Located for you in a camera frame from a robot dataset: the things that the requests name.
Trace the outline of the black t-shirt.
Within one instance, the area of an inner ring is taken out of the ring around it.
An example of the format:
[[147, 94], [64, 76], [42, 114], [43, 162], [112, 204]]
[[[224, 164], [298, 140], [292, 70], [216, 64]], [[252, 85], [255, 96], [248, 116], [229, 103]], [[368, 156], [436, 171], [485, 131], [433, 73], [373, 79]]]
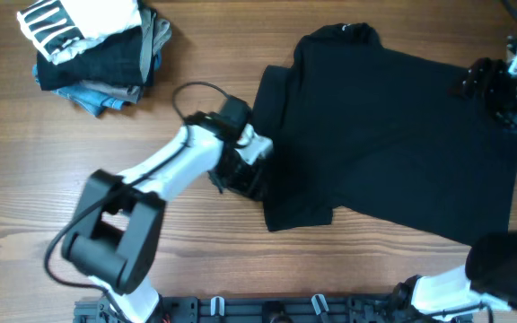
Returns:
[[517, 135], [451, 94], [464, 69], [385, 48], [365, 23], [300, 39], [262, 75], [255, 130], [274, 144], [270, 231], [328, 225], [343, 206], [471, 245], [509, 225]]

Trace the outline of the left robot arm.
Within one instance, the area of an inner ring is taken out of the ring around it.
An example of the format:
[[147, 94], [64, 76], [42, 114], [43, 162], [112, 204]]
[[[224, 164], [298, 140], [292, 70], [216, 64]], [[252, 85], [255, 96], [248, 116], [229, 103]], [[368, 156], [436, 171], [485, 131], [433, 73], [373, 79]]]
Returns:
[[101, 291], [97, 301], [76, 304], [74, 321], [169, 321], [171, 308], [148, 277], [167, 204], [204, 173], [218, 189], [258, 200], [272, 152], [272, 140], [255, 131], [247, 110], [198, 112], [135, 167], [95, 171], [58, 235], [63, 259]]

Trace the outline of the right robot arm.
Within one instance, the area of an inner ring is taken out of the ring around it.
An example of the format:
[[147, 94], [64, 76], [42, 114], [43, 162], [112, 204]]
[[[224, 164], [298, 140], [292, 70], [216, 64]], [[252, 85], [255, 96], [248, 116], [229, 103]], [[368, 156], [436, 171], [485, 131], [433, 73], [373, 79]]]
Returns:
[[[517, 38], [505, 60], [480, 58], [456, 93], [479, 97], [507, 133], [517, 135]], [[470, 249], [464, 265], [398, 284], [380, 314], [387, 322], [464, 322], [475, 312], [517, 311], [517, 231], [490, 233]]]

